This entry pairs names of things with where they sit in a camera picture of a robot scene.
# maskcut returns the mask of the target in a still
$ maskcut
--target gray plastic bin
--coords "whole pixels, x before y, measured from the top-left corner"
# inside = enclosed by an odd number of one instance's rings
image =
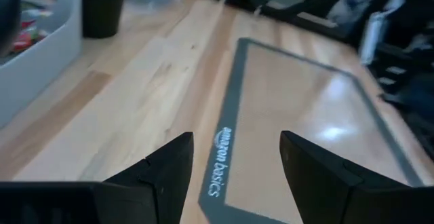
[[[26,0],[44,5],[40,0]],[[25,108],[81,51],[81,0],[56,0],[38,20],[44,40],[0,66],[0,128]]]

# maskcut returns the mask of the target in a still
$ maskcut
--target black cup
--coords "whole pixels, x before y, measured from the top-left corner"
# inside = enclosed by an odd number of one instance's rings
[[[83,35],[106,38],[119,28],[123,0],[83,0]]]

